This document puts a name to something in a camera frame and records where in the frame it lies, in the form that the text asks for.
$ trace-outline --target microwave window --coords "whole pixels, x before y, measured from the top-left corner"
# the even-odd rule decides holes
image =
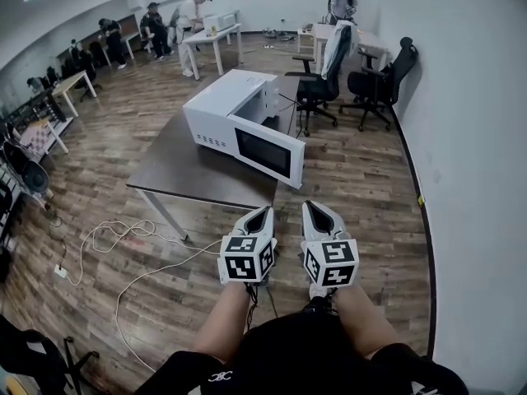
[[[240,155],[290,178],[291,151],[235,128]]]

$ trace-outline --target white jacket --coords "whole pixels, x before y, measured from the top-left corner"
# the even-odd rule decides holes
[[[340,35],[342,34],[345,26],[352,27],[352,42],[347,55],[355,53],[355,50],[359,45],[359,33],[355,24],[348,21],[338,21],[337,25],[335,26],[335,29],[333,29],[333,33],[328,39],[328,43],[326,44],[326,50],[324,51],[324,66],[322,67],[322,78],[324,80],[328,78],[329,67],[331,66],[331,63],[337,55],[338,43],[340,42]]]

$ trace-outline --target table leg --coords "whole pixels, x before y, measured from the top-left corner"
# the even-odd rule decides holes
[[[192,48],[192,45],[189,45],[189,44],[180,44],[180,45],[187,45],[189,47],[189,58],[190,58],[190,64],[192,64],[192,71],[194,72],[194,77],[196,78],[196,81],[199,81],[198,64],[196,63],[196,56],[194,55],[194,50]]]
[[[130,53],[130,58],[132,60],[135,60],[135,57],[133,56],[132,47],[130,47],[130,40],[129,39],[126,40],[126,46],[128,47],[128,52]]]
[[[84,73],[84,79],[86,80],[86,84],[88,85],[88,88],[90,88],[90,92],[93,95],[94,98],[97,98],[96,90],[93,89],[93,85],[90,82],[90,78],[86,73]]]
[[[322,41],[319,39],[316,42],[316,74],[322,72]]]
[[[217,41],[214,41],[212,43],[212,47],[214,47],[214,55],[216,56],[217,72],[220,74],[220,76],[223,76],[223,65],[222,55],[220,54],[220,46]]]
[[[388,52],[386,50],[383,50],[382,56],[380,56],[380,61],[379,61],[379,71],[385,68],[387,58],[388,58]]]
[[[64,145],[63,140],[60,138],[57,131],[55,130],[55,128],[51,125],[49,121],[48,121],[48,129],[51,132],[51,134],[54,136],[55,140],[58,142],[60,147],[63,148],[63,151],[66,153],[69,153],[69,150],[66,148],[66,145]]]
[[[106,53],[105,49],[102,49],[102,52],[105,54],[106,62],[108,63],[108,66],[110,66],[110,69],[112,68],[112,62],[110,61],[110,58],[108,57],[108,53]]]
[[[68,93],[67,92],[63,92],[63,97],[66,100],[66,104],[68,104],[69,109],[73,112],[73,115],[75,117],[78,117],[79,113],[75,109],[75,106],[73,105],[73,102],[69,99]]]
[[[168,223],[168,225],[172,227],[172,230],[174,230],[177,236],[183,241],[185,241],[188,237],[186,231],[183,230],[177,222],[175,222],[175,219],[172,217],[172,215],[166,210],[162,203],[159,202],[159,199],[156,197],[156,194],[153,192],[147,192],[146,190],[140,190],[138,188],[136,188],[136,190],[147,203],[147,205],[153,211],[157,212],[161,217],[163,217]]]
[[[238,63],[243,64],[243,62],[245,61],[244,60],[244,48],[241,43],[241,31],[240,30],[236,32],[236,38],[238,39]]]
[[[317,46],[317,42],[318,42],[318,40],[313,35],[313,59],[315,60],[315,63],[316,63],[316,49],[317,49],[316,46]]]

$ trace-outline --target black baseboard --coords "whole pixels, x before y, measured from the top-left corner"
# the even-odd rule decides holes
[[[412,157],[410,155],[410,150],[408,149],[408,144],[406,138],[404,137],[403,129],[399,123],[399,118],[395,114],[393,107],[390,107],[390,111],[394,118],[394,123],[397,126],[399,132],[399,137],[403,143],[404,153],[406,159],[408,160],[408,165],[410,167],[410,172],[412,173],[413,187],[415,188],[416,196],[419,198],[421,196],[421,189],[419,188],[419,181],[417,180],[417,174],[415,171],[415,165],[413,164]],[[434,346],[436,344],[436,320],[437,320],[437,299],[436,299],[436,263],[434,261],[434,248],[431,244],[431,234],[430,234],[430,223],[428,222],[427,214],[427,205],[423,203],[421,205],[421,215],[422,223],[425,227],[425,236],[427,237],[427,251],[428,251],[428,268],[430,272],[430,332],[428,334],[428,350],[427,357],[431,360],[434,354]]]

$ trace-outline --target white cable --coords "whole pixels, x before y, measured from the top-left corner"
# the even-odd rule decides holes
[[[152,231],[149,231],[143,227],[140,227],[139,224],[141,223],[149,223],[152,225]],[[120,233],[117,233],[114,231],[114,229],[109,226],[111,224],[120,224],[120,225],[124,225],[126,227],[125,231],[120,234]],[[96,247],[96,231],[97,230],[103,230],[103,229],[106,229],[106,230],[110,230],[112,233],[114,233],[114,235],[117,235],[117,240],[115,240],[115,242],[112,244],[112,246],[108,249],[108,250],[102,250],[102,249],[98,249]],[[130,282],[126,288],[124,290],[122,290],[120,293],[119,293],[119,296],[117,297],[117,306],[116,306],[116,309],[115,309],[115,324],[117,325],[117,329],[119,330],[119,334],[121,336],[121,338],[123,339],[123,342],[124,342],[124,345],[132,352],[132,354],[134,354],[136,356],[136,358],[141,361],[141,363],[143,363],[148,369],[150,369],[152,372],[155,372],[155,370],[149,366],[147,363],[145,363],[141,357],[139,357],[139,355],[137,355],[135,353],[135,351],[132,349],[132,347],[126,342],[126,339],[124,339],[124,335],[123,335],[123,331],[121,331],[121,327],[119,326],[119,302],[121,301],[121,297],[123,296],[123,294],[128,290],[128,288],[130,288],[133,284],[135,284],[137,281],[139,281],[140,279],[144,278],[144,277],[148,277],[149,275],[152,275],[154,273],[158,273],[158,272],[161,272],[161,271],[164,271],[165,269],[168,269],[169,267],[180,267],[181,265],[184,265],[185,263],[191,261],[192,259],[194,259],[196,256],[198,256],[199,254],[201,253],[210,253],[210,254],[219,254],[217,252],[209,252],[207,249],[209,249],[210,247],[212,247],[214,244],[218,244],[221,242],[221,240],[218,240],[218,241],[215,241],[214,243],[210,243],[206,248],[204,249],[200,249],[200,248],[197,248],[197,247],[190,247],[190,246],[187,246],[186,244],[183,244],[181,243],[180,241],[178,240],[172,240],[172,239],[167,239],[166,237],[164,237],[163,235],[160,235],[158,233],[156,233],[156,225],[152,222],[152,221],[149,221],[149,220],[141,220],[139,222],[136,222],[134,225],[132,226],[128,226],[126,225],[124,222],[122,221],[104,221],[104,222],[101,222],[96,228],[94,228],[92,231],[90,231],[88,233],[88,235],[84,238],[84,240],[82,241],[82,244],[81,244],[81,275],[79,276],[79,281],[75,284],[73,283],[73,281],[70,279],[69,275],[67,274],[66,275],[66,278],[68,279],[68,281],[70,281],[70,283],[72,284],[72,286],[78,286],[81,281],[82,281],[82,276],[84,274],[84,268],[82,267],[82,249],[84,248],[84,244],[85,242],[88,240],[88,237],[90,237],[91,235],[91,246],[92,248],[96,251],[96,252],[99,252],[99,253],[109,253],[112,251],[112,249],[115,247],[115,245],[123,238],[125,237],[130,231],[132,231],[132,233],[134,233],[135,235],[138,235],[139,237],[150,237],[152,235],[155,235],[156,237],[159,237],[161,239],[163,239],[164,241],[168,241],[169,243],[176,243],[176,244],[179,244],[180,246],[183,246],[187,249],[191,249],[191,250],[198,250],[197,253],[193,254],[192,256],[190,256],[190,258],[187,258],[185,259],[183,262],[180,262],[180,263],[176,263],[175,265],[167,265],[165,267],[160,267],[159,269],[156,269],[155,271],[151,271],[151,272],[147,272],[147,273],[143,273],[141,276],[138,276],[136,279],[134,279],[132,282]]]
[[[140,227],[139,224],[141,223],[145,223],[145,224],[151,224],[152,225],[152,231],[149,231],[143,227]],[[119,234],[117,232],[114,231],[114,229],[110,226],[107,226],[106,224],[120,224],[120,225],[124,225],[126,227],[126,230],[122,233],[122,234]],[[102,230],[102,229],[107,229],[107,230],[110,230],[112,233],[114,233],[115,235],[118,236],[117,240],[115,240],[114,244],[112,244],[112,247],[110,247],[108,250],[101,250],[101,249],[98,249],[96,247],[96,231],[98,230]],[[199,247],[190,247],[190,246],[187,246],[186,244],[183,244],[181,243],[179,240],[172,240],[172,239],[167,239],[166,237],[156,233],[156,225],[152,222],[152,221],[149,221],[149,220],[140,220],[139,222],[136,222],[134,225],[132,226],[128,226],[126,224],[124,224],[124,222],[122,221],[104,221],[104,222],[101,222],[96,228],[94,228],[92,231],[90,231],[88,233],[88,235],[84,238],[84,240],[82,241],[82,244],[81,244],[81,275],[79,276],[79,280],[77,282],[77,284],[73,283],[73,281],[71,280],[71,278],[69,277],[69,274],[66,275],[66,278],[68,279],[68,281],[70,281],[70,283],[72,284],[72,286],[78,286],[81,281],[82,281],[82,275],[84,274],[84,267],[82,266],[82,249],[84,248],[84,244],[85,242],[88,240],[88,237],[90,237],[91,235],[91,247],[96,251],[96,252],[99,252],[99,253],[109,253],[113,250],[113,248],[115,247],[115,245],[121,241],[121,239],[123,237],[126,237],[126,235],[132,231],[135,235],[138,235],[139,237],[150,237],[152,235],[155,235],[156,237],[159,237],[161,239],[163,239],[164,241],[168,241],[169,243],[176,243],[176,244],[179,244],[180,246],[183,246],[187,249],[191,249],[191,250],[201,250]],[[210,254],[219,254],[219,253],[215,253],[215,252],[208,252],[207,249],[209,248],[210,246],[207,246],[205,249],[203,249],[202,251],[205,252],[205,253],[210,253]]]
[[[118,320],[118,318],[119,318],[119,302],[121,300],[121,296],[128,290],[128,288],[130,288],[133,284],[135,284],[141,278],[148,277],[149,275],[152,275],[154,273],[158,273],[158,272],[164,271],[165,269],[168,269],[169,267],[180,267],[181,265],[183,265],[183,264],[187,263],[188,261],[191,261],[192,259],[194,259],[196,256],[198,256],[202,252],[211,253],[211,252],[207,252],[207,249],[209,247],[213,246],[214,244],[217,244],[217,243],[220,243],[220,242],[221,242],[221,240],[218,240],[218,241],[215,241],[214,243],[209,244],[205,249],[199,250],[199,252],[197,252],[196,254],[193,254],[190,258],[185,259],[183,262],[176,263],[175,265],[168,265],[166,267],[160,267],[159,269],[156,269],[155,271],[143,273],[141,276],[138,276],[136,279],[134,279],[132,282],[130,282],[126,286],[126,288],[120,292],[119,296],[117,297],[117,308],[115,309],[115,324],[117,325],[117,329],[119,330],[119,334],[121,335],[121,338],[123,339],[124,345],[126,345],[128,347],[128,349],[132,352],[132,354],[134,354],[136,356],[136,358],[139,361],[141,361],[152,372],[156,372],[156,371],[151,366],[149,366],[141,357],[139,357],[139,355],[137,355],[135,353],[135,351],[132,349],[132,347],[124,339],[123,331],[121,331],[121,327],[119,326],[119,320]]]

